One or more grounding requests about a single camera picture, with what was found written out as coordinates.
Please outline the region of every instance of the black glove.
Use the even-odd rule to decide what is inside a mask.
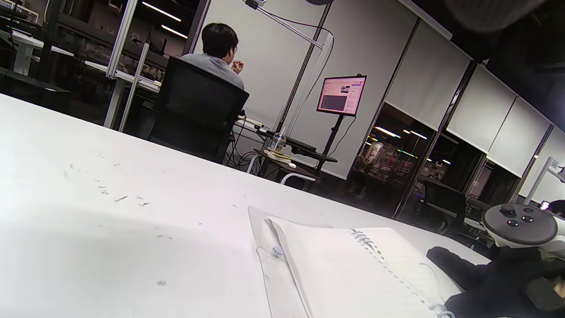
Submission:
[[[564,318],[565,309],[542,311],[525,293],[535,278],[565,274],[565,262],[543,261],[537,248],[501,248],[488,265],[474,265],[445,248],[434,247],[427,257],[464,292],[445,307],[457,318]]]

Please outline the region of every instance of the monitor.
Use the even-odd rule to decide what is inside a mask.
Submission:
[[[355,116],[366,80],[366,76],[324,79],[317,111]]]
[[[549,202],[547,201],[542,201],[541,205],[540,205],[540,209],[542,210],[547,210],[547,208],[549,207]]]

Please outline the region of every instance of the ceiling light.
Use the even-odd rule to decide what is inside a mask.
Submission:
[[[152,8],[152,9],[155,10],[155,11],[161,12],[162,14],[168,16],[169,18],[173,18],[173,19],[177,20],[178,22],[181,22],[181,20],[180,20],[179,18],[175,17],[174,15],[169,14],[169,13],[167,13],[167,12],[165,12],[165,11],[159,9],[159,8],[156,8],[156,7],[150,5],[149,3],[145,2],[145,1],[143,1],[143,2],[141,2],[141,3],[143,3],[144,5],[146,5],[146,6],[150,7],[150,8]]]
[[[410,157],[418,158],[418,157],[414,156],[413,154],[411,154],[409,152],[405,152],[404,150],[396,149],[396,151],[400,151],[402,153],[405,153],[405,154],[409,155]]]
[[[375,127],[375,128],[376,128],[377,130],[380,130],[380,131],[384,132],[385,134],[387,134],[387,135],[389,135],[389,136],[396,137],[396,138],[400,138],[400,136],[398,136],[397,134],[394,134],[394,133],[392,133],[392,132],[390,132],[390,131],[388,131],[388,130],[386,130],[386,129],[384,129],[384,128],[381,128],[381,127]]]
[[[186,35],[184,35],[184,34],[182,34],[182,33],[180,33],[180,32],[177,32],[177,31],[171,29],[170,27],[166,27],[166,26],[164,26],[163,24],[161,24],[161,27],[163,27],[163,29],[165,29],[165,30],[167,30],[167,31],[170,31],[170,32],[172,32],[172,33],[174,33],[174,34],[176,34],[176,35],[178,35],[178,36],[182,36],[183,38],[188,38],[188,36],[186,36]]]
[[[418,137],[422,137],[422,138],[424,138],[424,139],[427,139],[427,137],[424,137],[424,136],[422,136],[421,134],[419,134],[419,133],[417,133],[417,132],[413,132],[413,131],[410,131],[410,132],[413,133],[414,135],[418,136]]]

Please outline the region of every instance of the dark ceiling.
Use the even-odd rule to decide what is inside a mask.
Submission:
[[[453,37],[451,41],[565,131],[565,1],[547,0],[508,27],[470,31],[444,0],[412,0]]]

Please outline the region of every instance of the controller button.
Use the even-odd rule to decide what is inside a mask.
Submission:
[[[504,214],[505,216],[515,216],[516,209],[512,204],[505,204],[500,207],[500,213]]]

